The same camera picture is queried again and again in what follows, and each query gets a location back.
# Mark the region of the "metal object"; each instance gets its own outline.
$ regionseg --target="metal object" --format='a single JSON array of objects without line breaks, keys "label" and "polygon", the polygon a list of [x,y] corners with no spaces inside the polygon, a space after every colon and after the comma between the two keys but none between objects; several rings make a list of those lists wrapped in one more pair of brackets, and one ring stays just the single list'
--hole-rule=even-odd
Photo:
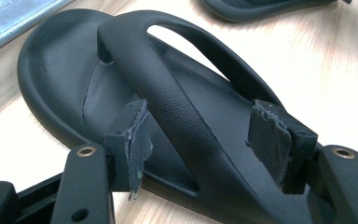
[{"label": "metal object", "polygon": [[88,157],[92,155],[97,149],[95,147],[83,147],[79,149],[76,153],[79,157]]},{"label": "metal object", "polygon": [[342,148],[334,148],[333,153],[345,159],[354,159],[355,157],[351,151]]},{"label": "metal object", "polygon": [[0,0],[0,48],[73,0]]}]

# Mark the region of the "textured strap surface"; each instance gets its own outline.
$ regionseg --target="textured strap surface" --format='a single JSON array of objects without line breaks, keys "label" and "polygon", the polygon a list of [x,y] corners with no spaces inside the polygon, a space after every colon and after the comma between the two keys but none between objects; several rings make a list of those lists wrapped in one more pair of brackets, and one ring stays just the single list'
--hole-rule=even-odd
[{"label": "textured strap surface", "polygon": [[109,61],[110,54],[138,95],[147,99],[158,124],[202,182],[203,174],[210,172],[202,162],[206,158],[214,157],[216,163],[232,163],[147,38],[147,28],[152,25],[173,30],[194,44],[245,98],[281,103],[235,53],[187,21],[160,12],[138,11],[103,23],[99,28],[100,56]]}]

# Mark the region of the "flip-flop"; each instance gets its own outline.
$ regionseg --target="flip-flop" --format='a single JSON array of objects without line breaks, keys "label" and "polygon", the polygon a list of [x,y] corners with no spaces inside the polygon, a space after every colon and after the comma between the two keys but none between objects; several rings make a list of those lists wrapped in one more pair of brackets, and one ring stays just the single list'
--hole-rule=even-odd
[{"label": "flip-flop", "polygon": [[254,21],[337,0],[203,0],[216,15],[235,22]]},{"label": "flip-flop", "polygon": [[[151,25],[183,36],[229,81],[148,35]],[[121,109],[146,99],[153,152],[143,188],[223,222],[310,222],[307,193],[282,194],[246,146],[252,101],[281,102],[199,27],[156,11],[64,11],[30,34],[18,74],[34,115],[68,147],[103,144]]]}]

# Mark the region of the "black rubber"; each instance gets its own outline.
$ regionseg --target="black rubber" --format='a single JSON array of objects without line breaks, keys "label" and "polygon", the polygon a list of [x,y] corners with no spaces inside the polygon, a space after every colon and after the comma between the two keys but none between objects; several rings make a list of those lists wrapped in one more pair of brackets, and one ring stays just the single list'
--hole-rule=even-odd
[{"label": "black rubber", "polygon": [[203,0],[203,3],[227,21],[245,22],[335,1],[337,0]]},{"label": "black rubber", "polygon": [[[148,35],[151,25],[186,38],[229,82]],[[199,27],[156,11],[64,11],[30,34],[18,75],[34,115],[68,147],[102,144],[123,106],[145,98],[153,153],[143,188],[223,222],[310,223],[306,196],[283,195],[246,146],[252,101],[281,102]]]}]

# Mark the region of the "wooden table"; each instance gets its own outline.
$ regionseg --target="wooden table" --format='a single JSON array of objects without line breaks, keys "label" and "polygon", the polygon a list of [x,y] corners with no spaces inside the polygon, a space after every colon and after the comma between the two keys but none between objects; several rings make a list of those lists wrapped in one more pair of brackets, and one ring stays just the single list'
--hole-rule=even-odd
[{"label": "wooden table", "polygon": [[[358,150],[358,0],[248,23],[222,21],[198,0],[75,1],[64,10],[78,7],[112,15],[154,9],[192,21],[250,64],[289,113],[319,134],[320,143]],[[150,32],[211,66],[183,39],[155,27]],[[0,180],[17,191],[60,173],[69,151],[21,97],[17,58],[29,33],[0,49]],[[127,193],[114,197],[118,223],[213,222],[145,190],[132,202]]]}]

